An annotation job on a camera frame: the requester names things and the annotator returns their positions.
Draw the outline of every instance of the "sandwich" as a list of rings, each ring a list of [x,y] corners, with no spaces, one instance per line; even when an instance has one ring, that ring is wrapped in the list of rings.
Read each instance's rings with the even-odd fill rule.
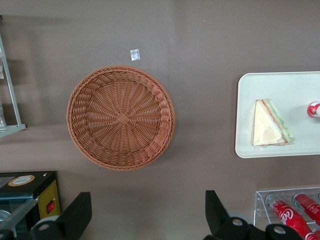
[[[253,146],[284,146],[295,143],[285,121],[269,99],[255,102]]]

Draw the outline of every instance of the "red switch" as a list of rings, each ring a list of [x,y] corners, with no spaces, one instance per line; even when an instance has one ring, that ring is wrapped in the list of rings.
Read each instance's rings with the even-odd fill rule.
[[[49,214],[53,209],[55,209],[55,203],[52,200],[47,206],[46,206],[46,213]]]

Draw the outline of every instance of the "metal shelf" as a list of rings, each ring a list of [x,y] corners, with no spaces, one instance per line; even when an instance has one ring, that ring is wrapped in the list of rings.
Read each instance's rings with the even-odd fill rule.
[[[5,73],[5,78],[8,83],[9,91],[10,91],[10,96],[11,96],[11,101],[14,109],[14,114],[15,114],[15,119],[16,119],[16,124],[15,125],[7,125],[0,127],[0,138],[3,138],[5,136],[8,136],[10,134],[13,134],[15,132],[21,131],[26,128],[25,124],[21,123],[20,115],[19,115],[19,110],[18,110],[18,105],[16,101],[16,96],[14,92],[14,87],[12,85],[11,81],[11,76],[9,73],[9,68],[8,68],[8,63],[7,63],[7,58],[6,58],[6,53],[4,50],[4,45],[2,42],[2,38],[0,35],[0,52],[2,53],[2,62],[3,62],[3,68],[4,68],[4,73]]]

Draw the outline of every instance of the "coca-cola can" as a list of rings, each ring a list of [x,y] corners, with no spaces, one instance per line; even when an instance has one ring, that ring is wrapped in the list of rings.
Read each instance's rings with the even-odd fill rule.
[[[316,240],[316,235],[308,227],[305,219],[291,206],[289,206],[276,193],[268,195],[265,204],[279,217],[281,222],[298,232],[305,240]]]
[[[315,229],[312,230],[312,232],[317,238],[320,238],[320,227],[316,227]]]
[[[292,202],[298,208],[303,210],[312,220],[320,225],[320,204],[315,202],[303,192],[299,192],[293,196]]]

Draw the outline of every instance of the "black bracket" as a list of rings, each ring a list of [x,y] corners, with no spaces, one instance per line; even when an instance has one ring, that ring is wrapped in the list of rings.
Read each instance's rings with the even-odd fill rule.
[[[205,217],[211,235],[204,240],[303,240],[283,224],[270,224],[262,231],[242,218],[230,217],[214,190],[205,192]]]

